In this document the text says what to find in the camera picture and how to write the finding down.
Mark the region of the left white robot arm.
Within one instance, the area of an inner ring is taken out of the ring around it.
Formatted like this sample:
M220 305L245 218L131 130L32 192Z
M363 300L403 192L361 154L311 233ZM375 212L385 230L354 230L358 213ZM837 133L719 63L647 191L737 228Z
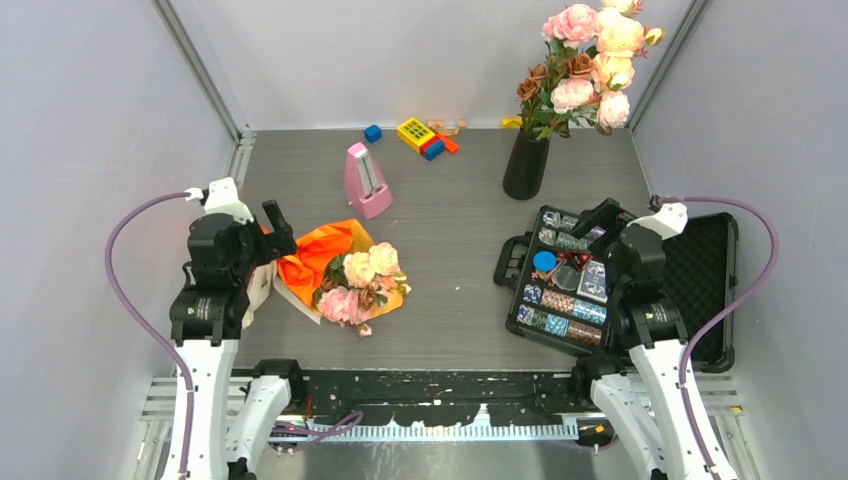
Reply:
M182 378L177 390L166 479L253 479L281 413L298 412L307 398L295 360L267 359L252 371L235 421L227 419L233 363L248 311L249 281L258 268L296 252L291 226L278 204L262 207L264 231L238 195L232 178L192 189L204 216L189 227L185 284L173 302L170 338Z

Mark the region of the cream printed ribbon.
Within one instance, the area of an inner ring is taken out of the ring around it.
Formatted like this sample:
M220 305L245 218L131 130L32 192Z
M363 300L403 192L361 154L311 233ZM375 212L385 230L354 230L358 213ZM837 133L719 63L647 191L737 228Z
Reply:
M243 329L247 329L253 323L255 312L267 300L276 276L275 262L258 266L251 274L246 289L248 307L242 318Z

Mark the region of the orange flower bouquet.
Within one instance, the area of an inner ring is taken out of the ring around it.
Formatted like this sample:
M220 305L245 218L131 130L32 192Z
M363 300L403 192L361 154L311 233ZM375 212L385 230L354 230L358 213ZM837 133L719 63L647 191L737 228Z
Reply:
M327 320L368 337L369 323L400 308L412 291L396 248L375 242L355 219L320 226L296 246L276 261L272 280L316 323Z

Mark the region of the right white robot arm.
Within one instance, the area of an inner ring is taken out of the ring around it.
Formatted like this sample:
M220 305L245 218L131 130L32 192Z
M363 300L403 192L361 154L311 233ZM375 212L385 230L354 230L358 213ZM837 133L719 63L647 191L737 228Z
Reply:
M663 287L663 245L687 221L682 203L655 204L652 214L635 218L608 198L580 213L574 237L604 231L590 251L605 268L607 323L650 405L636 396L616 353L580 359L570 392L580 408L605 414L640 478L735 479L697 388L685 322Z

